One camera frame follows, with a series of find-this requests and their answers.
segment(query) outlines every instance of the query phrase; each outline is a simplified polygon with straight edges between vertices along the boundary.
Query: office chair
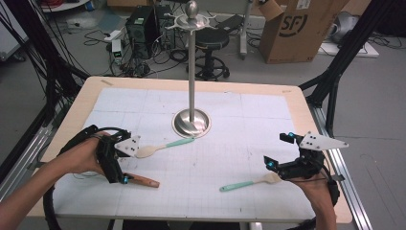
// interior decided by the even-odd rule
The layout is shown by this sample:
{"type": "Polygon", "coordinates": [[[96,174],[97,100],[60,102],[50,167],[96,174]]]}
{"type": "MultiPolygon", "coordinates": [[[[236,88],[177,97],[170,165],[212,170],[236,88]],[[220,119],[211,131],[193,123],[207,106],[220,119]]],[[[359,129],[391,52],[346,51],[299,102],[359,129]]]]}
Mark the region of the office chair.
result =
{"type": "Polygon", "coordinates": [[[205,54],[204,56],[196,58],[196,60],[204,58],[203,65],[198,63],[195,64],[196,67],[201,69],[200,71],[198,68],[196,69],[195,76],[197,78],[203,79],[204,81],[217,81],[217,78],[220,76],[223,76],[224,78],[230,77],[229,68],[225,65],[224,61],[218,57],[213,57],[212,55],[213,51],[226,47],[229,41],[229,36],[223,29],[213,30],[210,28],[205,28],[203,30],[196,31],[196,48],[205,54]]]}

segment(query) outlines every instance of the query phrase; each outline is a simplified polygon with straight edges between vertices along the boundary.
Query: white paper sheet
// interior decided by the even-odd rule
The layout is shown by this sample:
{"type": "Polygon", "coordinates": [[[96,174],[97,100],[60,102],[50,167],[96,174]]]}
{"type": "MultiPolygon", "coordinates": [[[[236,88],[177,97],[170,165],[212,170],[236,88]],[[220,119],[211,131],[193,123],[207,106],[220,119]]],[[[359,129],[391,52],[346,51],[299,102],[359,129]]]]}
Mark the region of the white paper sheet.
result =
{"type": "MultiPolygon", "coordinates": [[[[174,114],[189,106],[188,92],[106,88],[85,127],[120,127],[141,136],[140,147],[180,137],[174,114]]],[[[109,184],[102,176],[65,175],[56,184],[55,208],[67,217],[297,221],[314,217],[302,191],[289,182],[256,184],[221,193],[221,186],[269,173],[263,155],[280,163],[299,156],[279,140],[295,131],[284,97],[233,92],[195,94],[195,106],[212,119],[194,142],[120,160],[122,170],[157,180],[158,189],[109,184]]]]}

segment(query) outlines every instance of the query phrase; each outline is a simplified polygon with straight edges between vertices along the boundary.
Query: floor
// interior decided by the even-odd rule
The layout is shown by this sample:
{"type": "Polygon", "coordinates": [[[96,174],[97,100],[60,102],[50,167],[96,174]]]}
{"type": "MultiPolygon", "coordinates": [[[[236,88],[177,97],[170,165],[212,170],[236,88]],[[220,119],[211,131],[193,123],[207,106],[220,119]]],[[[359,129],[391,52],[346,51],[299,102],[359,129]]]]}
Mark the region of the floor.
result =
{"type": "MultiPolygon", "coordinates": [[[[104,9],[92,12],[98,18],[99,28],[109,33],[120,29],[124,20],[104,9]]],[[[253,17],[249,28],[260,33],[263,19],[253,17]]],[[[84,36],[97,29],[76,30],[65,33],[63,38],[72,55],[92,75],[110,74],[109,58],[105,44],[92,46],[83,44],[84,36]]],[[[93,34],[103,39],[102,34],[93,34]]],[[[393,44],[397,38],[388,38],[393,44]]],[[[350,144],[342,149],[344,160],[350,171],[373,229],[406,228],[406,182],[402,176],[405,154],[406,85],[404,75],[406,50],[392,49],[372,43],[379,53],[378,58],[357,57],[353,60],[340,81],[335,113],[334,135],[350,144]]],[[[312,62],[265,64],[258,49],[248,46],[248,55],[242,60],[238,55],[238,37],[231,36],[230,44],[214,53],[230,68],[230,78],[219,81],[249,82],[260,84],[299,85],[322,74],[333,57],[317,55],[312,62]]],[[[147,62],[154,74],[147,78],[186,80],[186,64],[168,61],[156,64],[147,62]]],[[[39,80],[29,61],[9,60],[0,62],[0,162],[6,158],[16,142],[23,135],[39,110],[45,98],[39,80]]],[[[106,229],[107,219],[64,219],[64,229],[106,229]]],[[[176,229],[182,224],[173,223],[176,229]]],[[[26,218],[21,230],[45,228],[39,218],[26,218]]],[[[263,229],[284,229],[284,225],[264,223],[263,229]]],[[[340,224],[339,229],[356,229],[353,223],[340,224]]]]}

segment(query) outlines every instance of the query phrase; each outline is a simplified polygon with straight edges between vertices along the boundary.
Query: white plastic part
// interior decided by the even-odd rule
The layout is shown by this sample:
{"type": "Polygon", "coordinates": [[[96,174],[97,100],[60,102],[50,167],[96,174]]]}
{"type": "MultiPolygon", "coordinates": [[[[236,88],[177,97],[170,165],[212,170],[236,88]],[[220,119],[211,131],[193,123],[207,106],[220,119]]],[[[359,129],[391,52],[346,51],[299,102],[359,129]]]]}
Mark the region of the white plastic part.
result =
{"type": "Polygon", "coordinates": [[[300,148],[306,150],[332,150],[347,148],[349,144],[310,131],[304,136],[300,148]]]}
{"type": "Polygon", "coordinates": [[[104,40],[111,42],[112,40],[116,39],[121,34],[122,34],[122,31],[114,31],[114,32],[110,33],[110,36],[105,37],[104,40]]]}
{"type": "Polygon", "coordinates": [[[140,138],[141,137],[138,135],[133,136],[131,138],[123,140],[122,142],[116,143],[116,145],[114,145],[114,148],[131,157],[135,157],[135,155],[137,154],[137,151],[138,151],[140,138]]]}

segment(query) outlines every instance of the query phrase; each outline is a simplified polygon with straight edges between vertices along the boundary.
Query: teal spoon handle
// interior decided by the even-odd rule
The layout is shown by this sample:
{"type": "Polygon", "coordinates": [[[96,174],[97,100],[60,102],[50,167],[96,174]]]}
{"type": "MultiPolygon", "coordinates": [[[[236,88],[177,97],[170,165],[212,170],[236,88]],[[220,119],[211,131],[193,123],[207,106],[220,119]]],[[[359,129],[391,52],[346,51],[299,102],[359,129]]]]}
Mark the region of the teal spoon handle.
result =
{"type": "Polygon", "coordinates": [[[168,147],[180,146],[180,145],[183,145],[183,144],[188,144],[188,143],[190,143],[192,141],[194,141],[193,137],[185,138],[185,139],[182,139],[182,140],[179,140],[179,141],[168,143],[168,144],[165,145],[165,147],[168,148],[168,147]]]}
{"type": "Polygon", "coordinates": [[[220,188],[220,192],[227,192],[230,190],[234,190],[234,189],[238,189],[241,187],[245,187],[245,186],[249,186],[249,185],[253,185],[254,181],[245,181],[245,182],[241,182],[241,183],[237,183],[237,184],[231,184],[231,185],[226,185],[220,188]]]}

